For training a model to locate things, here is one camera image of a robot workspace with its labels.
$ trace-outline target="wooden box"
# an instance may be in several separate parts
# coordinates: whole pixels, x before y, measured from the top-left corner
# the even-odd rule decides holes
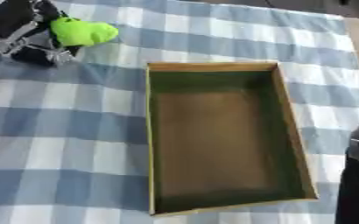
[[[152,63],[150,213],[314,200],[276,63]]]

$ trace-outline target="checkered tablecloth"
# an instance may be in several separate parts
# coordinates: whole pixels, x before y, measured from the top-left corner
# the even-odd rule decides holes
[[[120,35],[60,68],[0,65],[0,224],[334,222],[359,120],[359,64],[342,17],[173,0],[55,3]],[[146,63],[248,60],[281,62],[320,199],[150,217]]]

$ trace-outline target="green plush toy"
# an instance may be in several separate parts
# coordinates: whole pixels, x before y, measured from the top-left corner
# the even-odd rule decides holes
[[[63,46],[93,46],[118,35],[118,29],[106,23],[90,23],[77,18],[61,17],[50,24]]]

